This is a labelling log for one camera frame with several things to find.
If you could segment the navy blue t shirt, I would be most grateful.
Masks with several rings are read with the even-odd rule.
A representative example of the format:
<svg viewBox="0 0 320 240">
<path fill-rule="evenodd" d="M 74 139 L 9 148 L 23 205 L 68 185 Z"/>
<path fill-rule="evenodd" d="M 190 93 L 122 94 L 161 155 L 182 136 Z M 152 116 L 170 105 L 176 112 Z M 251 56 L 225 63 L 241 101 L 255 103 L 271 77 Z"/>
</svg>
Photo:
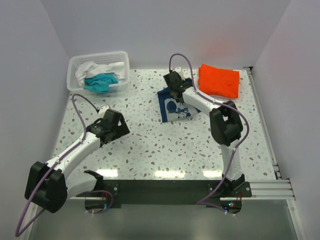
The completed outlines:
<svg viewBox="0 0 320 240">
<path fill-rule="evenodd" d="M 157 97 L 163 123 L 190 119 L 201 112 L 190 104 L 177 102 L 173 99 L 168 87 L 158 91 Z"/>
</svg>

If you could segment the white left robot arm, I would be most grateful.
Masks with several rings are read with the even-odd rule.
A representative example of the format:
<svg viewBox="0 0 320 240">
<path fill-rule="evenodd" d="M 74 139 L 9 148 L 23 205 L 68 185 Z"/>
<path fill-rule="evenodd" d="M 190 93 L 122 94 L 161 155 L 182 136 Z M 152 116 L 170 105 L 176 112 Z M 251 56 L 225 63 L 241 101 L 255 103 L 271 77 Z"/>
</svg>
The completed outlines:
<svg viewBox="0 0 320 240">
<path fill-rule="evenodd" d="M 37 161 L 29 171 L 24 197 L 50 213 L 62 208 L 66 200 L 82 193 L 99 196 L 105 189 L 103 176 L 85 170 L 77 180 L 69 176 L 78 165 L 103 145 L 111 143 L 130 130 L 122 113 L 107 109 L 84 128 L 80 138 L 45 163 Z"/>
</svg>

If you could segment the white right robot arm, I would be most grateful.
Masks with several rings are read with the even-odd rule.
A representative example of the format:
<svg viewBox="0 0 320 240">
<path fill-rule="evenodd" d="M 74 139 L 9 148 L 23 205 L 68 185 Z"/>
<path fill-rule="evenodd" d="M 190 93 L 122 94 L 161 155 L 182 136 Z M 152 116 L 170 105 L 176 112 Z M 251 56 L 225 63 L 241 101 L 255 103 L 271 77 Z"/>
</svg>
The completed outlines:
<svg viewBox="0 0 320 240">
<path fill-rule="evenodd" d="M 244 127 L 235 103 L 222 102 L 200 92 L 181 72 L 170 71 L 163 78 L 174 100 L 195 107 L 209 117 L 211 136 L 222 154 L 222 189 L 227 196 L 235 196 L 245 182 L 238 151 Z"/>
</svg>

